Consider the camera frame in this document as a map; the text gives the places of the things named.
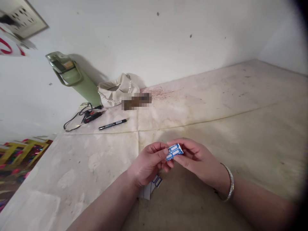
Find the white handbag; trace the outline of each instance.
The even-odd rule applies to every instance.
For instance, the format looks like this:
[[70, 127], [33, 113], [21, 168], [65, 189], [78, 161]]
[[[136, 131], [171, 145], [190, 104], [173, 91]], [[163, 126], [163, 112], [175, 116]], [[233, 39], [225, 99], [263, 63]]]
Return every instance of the white handbag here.
[[[110, 90], [117, 86], [119, 86], [117, 90]], [[140, 93], [139, 87], [131, 80], [131, 77], [128, 74], [124, 73], [122, 73], [122, 75], [116, 80], [99, 83], [97, 88], [102, 104], [105, 108], [121, 104], [122, 97], [127, 96], [128, 93]]]

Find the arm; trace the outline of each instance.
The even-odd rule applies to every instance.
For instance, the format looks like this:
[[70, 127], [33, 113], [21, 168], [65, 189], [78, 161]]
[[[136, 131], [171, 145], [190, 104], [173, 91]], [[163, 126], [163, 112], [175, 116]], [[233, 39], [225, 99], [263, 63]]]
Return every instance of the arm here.
[[159, 168], [169, 171], [174, 166], [166, 163], [168, 145], [156, 142], [146, 146], [127, 171], [122, 173], [71, 224], [72, 230], [120, 230], [140, 189], [149, 184]]
[[[174, 160], [195, 173], [204, 183], [227, 196], [230, 191], [230, 177], [226, 168], [218, 162], [202, 144], [191, 139], [180, 138], [168, 142], [179, 143], [184, 155]], [[239, 175], [234, 177], [234, 193], [231, 203], [261, 230], [281, 230], [285, 228], [296, 207], [293, 203], [275, 195], [256, 184], [246, 181]]]

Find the red and white sign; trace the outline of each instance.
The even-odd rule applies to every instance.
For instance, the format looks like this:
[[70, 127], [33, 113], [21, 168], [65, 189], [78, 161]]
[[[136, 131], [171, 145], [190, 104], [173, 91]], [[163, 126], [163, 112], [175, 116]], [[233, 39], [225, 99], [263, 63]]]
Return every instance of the red and white sign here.
[[6, 37], [6, 34], [9, 33], [0, 27], [0, 55], [26, 56], [20, 46]]

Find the black marker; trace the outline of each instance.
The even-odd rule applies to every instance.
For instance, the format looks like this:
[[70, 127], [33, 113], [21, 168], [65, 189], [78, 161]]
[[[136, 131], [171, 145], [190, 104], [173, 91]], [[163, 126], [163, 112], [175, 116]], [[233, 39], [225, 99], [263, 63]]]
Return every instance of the black marker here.
[[99, 127], [98, 129], [99, 129], [99, 130], [103, 130], [103, 129], [105, 129], [105, 128], [112, 127], [112, 126], [117, 125], [117, 124], [125, 123], [126, 121], [127, 121], [126, 119], [120, 120], [120, 121], [114, 122], [114, 123], [112, 123], [112, 124]]

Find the hand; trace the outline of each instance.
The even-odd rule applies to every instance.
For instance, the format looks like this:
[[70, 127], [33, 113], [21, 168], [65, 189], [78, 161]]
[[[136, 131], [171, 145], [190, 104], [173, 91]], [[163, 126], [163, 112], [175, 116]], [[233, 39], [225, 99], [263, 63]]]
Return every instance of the hand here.
[[204, 145], [187, 138], [167, 142], [169, 146], [177, 143], [180, 144], [184, 155], [175, 156], [176, 162], [196, 174], [207, 185], [224, 194], [229, 192], [228, 171]]
[[129, 176], [134, 178], [138, 187], [149, 184], [160, 169], [166, 172], [174, 167], [173, 161], [166, 160], [169, 146], [165, 143], [155, 142], [146, 146], [127, 170]]

